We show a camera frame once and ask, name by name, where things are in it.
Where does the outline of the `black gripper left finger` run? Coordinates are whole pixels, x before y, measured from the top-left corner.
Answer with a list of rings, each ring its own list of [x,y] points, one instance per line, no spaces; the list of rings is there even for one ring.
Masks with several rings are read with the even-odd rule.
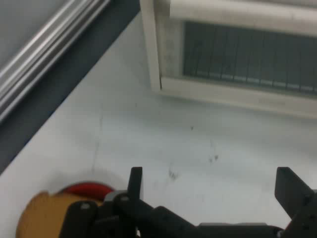
[[[168,209],[152,207],[140,198],[141,167],[133,167],[128,187],[109,194],[102,205],[89,200],[72,203],[61,238],[196,238],[198,229]]]

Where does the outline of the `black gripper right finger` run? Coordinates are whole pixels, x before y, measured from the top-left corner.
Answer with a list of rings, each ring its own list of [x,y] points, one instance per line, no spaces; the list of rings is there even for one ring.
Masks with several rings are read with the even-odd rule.
[[[317,193],[289,167],[278,167],[274,195],[291,221],[282,238],[317,236]]]

